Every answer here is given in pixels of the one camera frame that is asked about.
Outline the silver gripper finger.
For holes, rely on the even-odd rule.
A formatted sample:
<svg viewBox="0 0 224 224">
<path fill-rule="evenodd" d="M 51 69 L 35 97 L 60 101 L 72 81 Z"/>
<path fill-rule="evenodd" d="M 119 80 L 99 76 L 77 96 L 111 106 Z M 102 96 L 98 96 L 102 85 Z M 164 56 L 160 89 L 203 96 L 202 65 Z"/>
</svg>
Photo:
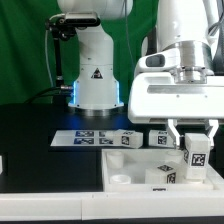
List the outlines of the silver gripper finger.
<svg viewBox="0 0 224 224">
<path fill-rule="evenodd" d="M 219 122 L 217 119 L 208 119 L 205 124 L 207 136 L 212 139 L 219 128 Z"/>
<path fill-rule="evenodd" d="M 180 134 L 176 129 L 177 121 L 175 119 L 168 119 L 166 124 L 166 129 L 168 134 L 173 140 L 173 144 L 176 149 L 180 148 Z"/>
</svg>

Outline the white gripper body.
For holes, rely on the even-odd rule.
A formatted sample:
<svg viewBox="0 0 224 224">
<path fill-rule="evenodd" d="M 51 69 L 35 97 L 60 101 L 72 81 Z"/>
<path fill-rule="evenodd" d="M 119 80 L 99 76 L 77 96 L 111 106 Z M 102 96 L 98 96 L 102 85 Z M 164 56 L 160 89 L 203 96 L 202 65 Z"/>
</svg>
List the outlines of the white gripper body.
<svg viewBox="0 0 224 224">
<path fill-rule="evenodd" d="M 140 58 L 128 118 L 133 123 L 224 119 L 224 77 L 212 71 L 207 46 L 173 46 Z"/>
</svg>

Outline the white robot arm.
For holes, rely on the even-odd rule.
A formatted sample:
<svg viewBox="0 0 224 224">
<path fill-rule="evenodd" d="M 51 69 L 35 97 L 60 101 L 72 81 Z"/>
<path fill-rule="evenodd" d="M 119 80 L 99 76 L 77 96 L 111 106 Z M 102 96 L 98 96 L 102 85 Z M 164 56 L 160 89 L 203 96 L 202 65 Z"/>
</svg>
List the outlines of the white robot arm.
<svg viewBox="0 0 224 224">
<path fill-rule="evenodd" d="M 80 73 L 71 105 L 83 110 L 119 107 L 113 76 L 113 40 L 101 20 L 129 14 L 133 0 L 57 0 L 63 23 L 78 34 Z M 135 66 L 128 118 L 133 123 L 160 123 L 179 143 L 177 122 L 202 120 L 213 137 L 224 120 L 224 77 L 214 75 L 212 59 L 218 37 L 209 28 L 218 21 L 214 0 L 159 0 L 158 51 Z"/>
</svg>

